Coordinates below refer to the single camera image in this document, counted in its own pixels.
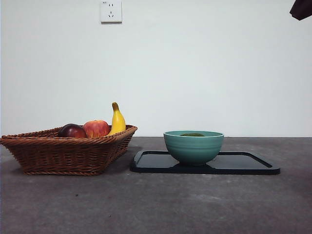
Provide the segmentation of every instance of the apple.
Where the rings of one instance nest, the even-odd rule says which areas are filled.
[[[58,137],[77,137],[84,138],[87,137],[87,134],[82,126],[69,123],[60,128],[58,131]]]
[[[104,120],[88,121],[83,125],[83,128],[90,138],[106,136],[111,130],[108,123]]]

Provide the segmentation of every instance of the gray table surface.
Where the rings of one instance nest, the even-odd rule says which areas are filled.
[[[312,138],[226,137],[222,151],[256,153],[279,175],[134,173],[133,137],[98,176],[25,175],[1,149],[2,234],[311,234]]]

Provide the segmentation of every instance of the fruit basket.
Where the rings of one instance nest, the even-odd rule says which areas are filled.
[[[0,144],[25,174],[95,176],[127,151],[137,127],[97,138],[57,137],[59,129],[2,136]]]

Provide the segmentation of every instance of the teal ceramic bowl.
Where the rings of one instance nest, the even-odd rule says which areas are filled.
[[[181,136],[196,133],[204,136]],[[224,135],[207,131],[170,131],[164,133],[165,144],[173,158],[182,164],[199,166],[214,159],[221,150]]]

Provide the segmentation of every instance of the bowl rim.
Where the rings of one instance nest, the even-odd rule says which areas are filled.
[[[172,133],[172,132],[206,132],[206,133],[216,133],[216,134],[218,134],[218,135],[217,135],[217,136],[177,136],[177,135],[170,134],[170,133]],[[224,137],[224,134],[223,134],[223,133],[214,132],[214,131],[203,131],[203,130],[173,130],[173,131],[164,132],[164,135],[172,136],[172,137],[193,137],[193,138]]]

